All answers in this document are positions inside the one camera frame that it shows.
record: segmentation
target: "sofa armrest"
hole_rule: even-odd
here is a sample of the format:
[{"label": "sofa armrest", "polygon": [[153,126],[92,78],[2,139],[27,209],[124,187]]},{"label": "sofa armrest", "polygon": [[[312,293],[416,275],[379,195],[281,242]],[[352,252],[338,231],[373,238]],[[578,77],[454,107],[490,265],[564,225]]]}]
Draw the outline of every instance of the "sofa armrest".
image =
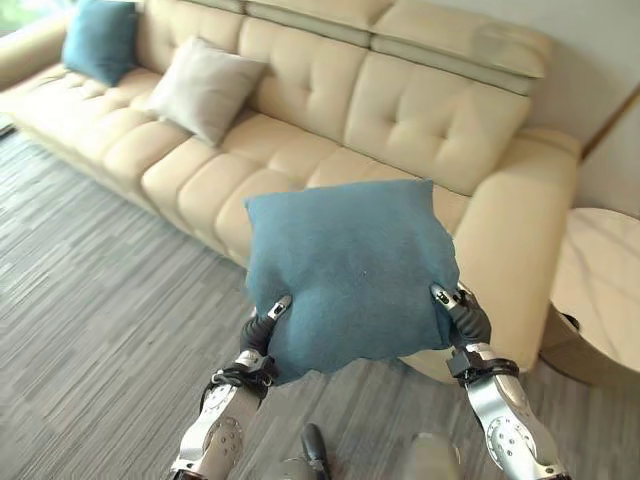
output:
[{"label": "sofa armrest", "polygon": [[[579,145],[558,132],[518,134],[477,188],[455,233],[461,281],[491,319],[496,352],[530,369],[538,356],[578,175]],[[451,382],[448,351],[403,360]]]},{"label": "sofa armrest", "polygon": [[60,61],[69,18],[61,13],[0,39],[0,92]]}]

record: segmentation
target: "round side table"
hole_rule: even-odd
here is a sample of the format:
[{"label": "round side table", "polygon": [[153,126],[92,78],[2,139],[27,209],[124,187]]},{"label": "round side table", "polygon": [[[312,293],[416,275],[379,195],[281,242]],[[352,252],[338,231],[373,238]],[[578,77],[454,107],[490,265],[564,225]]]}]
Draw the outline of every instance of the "round side table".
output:
[{"label": "round side table", "polygon": [[610,210],[569,213],[540,355],[592,385],[640,383],[640,221]]}]

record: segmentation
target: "throw pillow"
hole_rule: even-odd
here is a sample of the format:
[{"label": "throw pillow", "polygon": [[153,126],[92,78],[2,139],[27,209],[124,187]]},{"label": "throw pillow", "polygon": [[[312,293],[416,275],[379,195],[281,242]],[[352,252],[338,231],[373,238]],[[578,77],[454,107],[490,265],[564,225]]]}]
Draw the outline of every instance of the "throw pillow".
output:
[{"label": "throw pillow", "polygon": [[293,299],[269,344],[278,383],[450,346],[450,320],[429,287],[454,290],[458,267],[432,189],[399,180],[248,200],[249,295],[260,315]]},{"label": "throw pillow", "polygon": [[191,37],[176,52],[148,108],[216,145],[256,83],[265,64],[218,50]]},{"label": "throw pillow", "polygon": [[81,0],[62,50],[67,68],[111,87],[135,68],[136,4]]}]

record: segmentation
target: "sofa headrest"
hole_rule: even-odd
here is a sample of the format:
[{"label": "sofa headrest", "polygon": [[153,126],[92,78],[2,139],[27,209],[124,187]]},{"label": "sofa headrest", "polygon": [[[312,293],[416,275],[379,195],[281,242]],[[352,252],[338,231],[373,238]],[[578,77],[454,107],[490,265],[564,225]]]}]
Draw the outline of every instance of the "sofa headrest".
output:
[{"label": "sofa headrest", "polygon": [[244,13],[243,0],[189,0],[191,3],[199,3],[207,7],[215,7],[234,13]]},{"label": "sofa headrest", "polygon": [[394,0],[249,0],[249,15],[369,47],[371,27]]},{"label": "sofa headrest", "polygon": [[528,95],[552,41],[425,0],[189,0],[306,30]]},{"label": "sofa headrest", "polygon": [[552,48],[545,35],[491,17],[425,1],[396,3],[373,26],[380,37],[528,78],[543,78]]}]

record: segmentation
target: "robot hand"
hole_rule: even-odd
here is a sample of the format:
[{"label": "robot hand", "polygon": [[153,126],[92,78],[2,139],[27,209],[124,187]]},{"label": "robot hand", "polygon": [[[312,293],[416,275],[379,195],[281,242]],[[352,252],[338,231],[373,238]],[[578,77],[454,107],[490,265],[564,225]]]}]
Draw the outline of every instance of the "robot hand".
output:
[{"label": "robot hand", "polygon": [[456,327],[451,331],[451,342],[456,347],[473,343],[489,343],[491,322],[478,300],[462,283],[458,291],[449,294],[440,285],[431,287],[431,294],[444,307]]},{"label": "robot hand", "polygon": [[170,478],[227,478],[242,452],[244,432],[277,377],[267,347],[278,318],[290,305],[291,297],[285,296],[264,318],[254,310],[242,330],[241,353],[205,387],[200,415],[182,437]]},{"label": "robot hand", "polygon": [[447,365],[467,390],[496,465],[509,480],[569,480],[553,438],[531,411],[518,366],[489,346],[491,324],[476,298],[461,284],[453,295],[439,285],[431,293],[454,327]]}]

